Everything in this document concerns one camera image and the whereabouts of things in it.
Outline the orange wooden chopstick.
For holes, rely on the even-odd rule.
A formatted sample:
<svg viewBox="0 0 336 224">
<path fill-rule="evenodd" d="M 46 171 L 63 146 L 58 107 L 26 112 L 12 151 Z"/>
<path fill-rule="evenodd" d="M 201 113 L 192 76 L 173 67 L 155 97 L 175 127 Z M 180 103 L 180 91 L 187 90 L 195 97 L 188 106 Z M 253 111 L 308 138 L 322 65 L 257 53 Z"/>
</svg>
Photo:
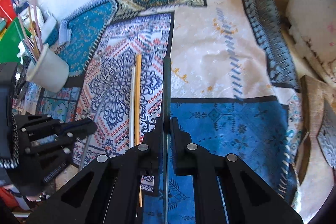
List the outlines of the orange wooden chopstick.
<svg viewBox="0 0 336 224">
<path fill-rule="evenodd" d="M 135 91 L 134 91 L 134 134 L 135 134 L 135 145 L 140 144 L 140 133 L 139 133 L 139 124 L 140 124 L 140 87 L 141 87 L 141 62 L 142 56 L 138 54 L 135 57 Z"/>
</svg>

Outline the white chopstick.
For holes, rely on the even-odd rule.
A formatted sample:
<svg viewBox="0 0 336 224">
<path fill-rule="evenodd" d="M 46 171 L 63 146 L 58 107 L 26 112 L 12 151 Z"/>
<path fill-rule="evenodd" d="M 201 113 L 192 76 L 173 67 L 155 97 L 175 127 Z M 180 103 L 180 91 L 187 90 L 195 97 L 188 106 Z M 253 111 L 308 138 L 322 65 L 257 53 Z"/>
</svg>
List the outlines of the white chopstick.
<svg viewBox="0 0 336 224">
<path fill-rule="evenodd" d="M 135 66 L 131 68 L 130 112 L 129 112 L 129 148 L 134 146 L 134 100 L 135 100 Z"/>
</svg>

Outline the dark green chopstick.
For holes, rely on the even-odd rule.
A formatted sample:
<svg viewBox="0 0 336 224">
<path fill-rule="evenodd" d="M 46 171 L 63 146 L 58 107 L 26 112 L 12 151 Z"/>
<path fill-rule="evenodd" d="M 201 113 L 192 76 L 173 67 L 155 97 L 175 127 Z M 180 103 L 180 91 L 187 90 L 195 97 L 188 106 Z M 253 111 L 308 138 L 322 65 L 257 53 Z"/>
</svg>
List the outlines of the dark green chopstick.
<svg viewBox="0 0 336 224">
<path fill-rule="evenodd" d="M 171 84 L 171 59 L 163 59 L 163 223 L 167 224 L 169 201 L 169 138 L 170 138 L 170 84 Z"/>
</svg>

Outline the dark brown chopstick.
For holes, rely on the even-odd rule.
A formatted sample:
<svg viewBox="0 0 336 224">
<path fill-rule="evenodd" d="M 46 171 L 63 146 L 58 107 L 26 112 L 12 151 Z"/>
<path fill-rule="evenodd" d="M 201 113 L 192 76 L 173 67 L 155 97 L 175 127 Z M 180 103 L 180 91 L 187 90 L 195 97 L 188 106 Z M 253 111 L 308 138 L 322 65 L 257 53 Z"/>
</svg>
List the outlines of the dark brown chopstick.
<svg viewBox="0 0 336 224">
<path fill-rule="evenodd" d="M 29 14 L 29 21 L 30 21 L 30 32 L 32 34 L 32 38 L 33 38 L 33 42 L 34 42 L 34 52 L 35 52 L 36 58 L 38 59 L 39 56 L 40 56 L 40 52 L 39 52 L 39 48 L 38 48 L 38 45 L 37 45 L 36 33 L 35 33 L 34 25 L 33 25 L 33 19 L 32 19 L 32 16 L 31 16 L 30 5 L 28 7 L 28 14 Z"/>
</svg>

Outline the white ceramic utensil cup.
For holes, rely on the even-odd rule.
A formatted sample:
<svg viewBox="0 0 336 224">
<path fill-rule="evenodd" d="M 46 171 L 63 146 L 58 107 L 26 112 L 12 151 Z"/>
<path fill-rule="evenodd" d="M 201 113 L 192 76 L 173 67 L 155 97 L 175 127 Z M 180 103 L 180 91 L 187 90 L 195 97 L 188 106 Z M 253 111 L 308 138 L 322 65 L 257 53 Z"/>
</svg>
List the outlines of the white ceramic utensil cup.
<svg viewBox="0 0 336 224">
<path fill-rule="evenodd" d="M 44 44 L 38 61 L 35 64 L 32 61 L 29 63 L 26 81 L 57 93 L 64 87 L 69 73 L 69 65 L 50 50 L 48 44 Z"/>
</svg>

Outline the green metal box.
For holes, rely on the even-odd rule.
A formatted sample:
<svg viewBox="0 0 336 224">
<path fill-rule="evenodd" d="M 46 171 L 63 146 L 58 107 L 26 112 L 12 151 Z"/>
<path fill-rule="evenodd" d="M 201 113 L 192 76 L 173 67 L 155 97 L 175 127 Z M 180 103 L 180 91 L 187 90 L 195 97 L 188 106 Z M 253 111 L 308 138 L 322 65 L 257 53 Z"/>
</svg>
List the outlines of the green metal box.
<svg viewBox="0 0 336 224">
<path fill-rule="evenodd" d="M 19 43 L 21 38 L 18 34 L 17 28 L 23 37 L 23 32 L 18 18 L 15 18 L 14 21 L 9 25 L 9 28 L 6 30 L 4 36 L 1 38 L 0 42 L 0 62 L 1 63 L 11 63 L 19 62 L 20 58 L 18 57 L 19 53 Z"/>
</svg>

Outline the patterned blue patchwork mat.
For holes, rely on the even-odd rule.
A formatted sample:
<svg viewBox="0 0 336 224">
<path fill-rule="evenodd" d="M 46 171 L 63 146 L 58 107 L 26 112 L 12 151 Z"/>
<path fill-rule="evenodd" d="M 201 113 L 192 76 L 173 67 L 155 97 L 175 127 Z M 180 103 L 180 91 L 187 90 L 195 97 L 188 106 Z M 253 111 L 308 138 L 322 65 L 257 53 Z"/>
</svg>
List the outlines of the patterned blue patchwork mat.
<svg viewBox="0 0 336 224">
<path fill-rule="evenodd" d="M 140 144 L 163 119 L 163 59 L 171 59 L 170 120 L 226 170 L 177 176 L 169 138 L 167 223 L 301 223 L 291 207 L 302 128 L 299 83 L 274 0 L 93 0 L 62 20 L 49 47 L 70 68 L 57 93 L 29 83 L 29 110 L 97 129 L 75 143 L 77 175 L 27 223 L 163 223 L 158 176 L 117 175 L 129 148 L 131 68 L 142 56 Z"/>
</svg>

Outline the white blue bowl with garlic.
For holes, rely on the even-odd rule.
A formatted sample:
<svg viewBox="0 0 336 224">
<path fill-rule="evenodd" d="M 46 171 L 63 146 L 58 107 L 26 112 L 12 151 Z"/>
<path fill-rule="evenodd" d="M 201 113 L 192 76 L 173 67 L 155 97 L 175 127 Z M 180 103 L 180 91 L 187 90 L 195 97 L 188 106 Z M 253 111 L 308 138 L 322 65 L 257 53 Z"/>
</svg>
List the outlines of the white blue bowl with garlic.
<svg viewBox="0 0 336 224">
<path fill-rule="evenodd" d="M 59 37 L 57 20 L 52 15 L 47 18 L 42 26 L 41 37 L 43 44 L 48 44 L 49 46 L 52 46 L 57 42 Z"/>
</svg>

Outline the wooden chopping board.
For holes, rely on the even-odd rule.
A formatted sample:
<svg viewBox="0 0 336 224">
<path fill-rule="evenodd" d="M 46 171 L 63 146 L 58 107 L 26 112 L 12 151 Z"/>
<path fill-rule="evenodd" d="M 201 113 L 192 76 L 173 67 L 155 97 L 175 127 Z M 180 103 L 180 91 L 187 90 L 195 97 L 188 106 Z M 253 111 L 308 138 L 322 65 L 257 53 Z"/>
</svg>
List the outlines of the wooden chopping board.
<svg viewBox="0 0 336 224">
<path fill-rule="evenodd" d="M 323 206 L 334 183 L 334 171 L 328 165 L 318 144 L 324 103 L 335 110 L 335 89 L 328 84 L 304 75 L 301 77 L 303 137 L 299 145 L 296 168 L 302 193 L 300 215 L 309 222 Z"/>
</svg>

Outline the steel cleaver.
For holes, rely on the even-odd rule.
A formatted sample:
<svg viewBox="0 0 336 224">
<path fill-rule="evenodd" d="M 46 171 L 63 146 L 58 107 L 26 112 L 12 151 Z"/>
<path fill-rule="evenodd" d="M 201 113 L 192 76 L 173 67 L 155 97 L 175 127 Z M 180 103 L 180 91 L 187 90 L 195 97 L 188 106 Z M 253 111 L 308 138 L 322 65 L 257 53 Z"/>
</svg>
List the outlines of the steel cleaver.
<svg viewBox="0 0 336 224">
<path fill-rule="evenodd" d="M 324 100 L 323 117 L 317 140 L 328 165 L 335 169 L 335 112 L 327 100 Z"/>
</svg>

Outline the white blue plastic bag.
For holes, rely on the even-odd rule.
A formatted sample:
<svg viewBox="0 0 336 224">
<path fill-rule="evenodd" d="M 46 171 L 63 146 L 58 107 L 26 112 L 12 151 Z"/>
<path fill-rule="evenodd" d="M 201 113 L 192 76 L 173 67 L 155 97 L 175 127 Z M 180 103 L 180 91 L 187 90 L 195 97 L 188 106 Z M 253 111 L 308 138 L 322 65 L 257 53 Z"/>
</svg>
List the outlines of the white blue plastic bag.
<svg viewBox="0 0 336 224">
<path fill-rule="evenodd" d="M 31 30 L 31 25 L 33 25 L 35 32 L 37 28 L 41 31 L 45 20 L 38 6 L 33 6 L 31 0 L 11 0 L 11 3 L 15 13 L 21 17 L 27 29 Z"/>
</svg>

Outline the white rice cooker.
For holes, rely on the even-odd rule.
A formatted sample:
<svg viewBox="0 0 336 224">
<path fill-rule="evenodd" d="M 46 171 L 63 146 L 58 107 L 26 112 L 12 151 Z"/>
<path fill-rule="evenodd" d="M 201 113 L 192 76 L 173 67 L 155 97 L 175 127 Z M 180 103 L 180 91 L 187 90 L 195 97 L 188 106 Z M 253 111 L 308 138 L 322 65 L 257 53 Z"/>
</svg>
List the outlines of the white rice cooker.
<svg viewBox="0 0 336 224">
<path fill-rule="evenodd" d="M 286 17 L 299 55 L 335 87 L 335 0 L 289 0 Z"/>
</svg>

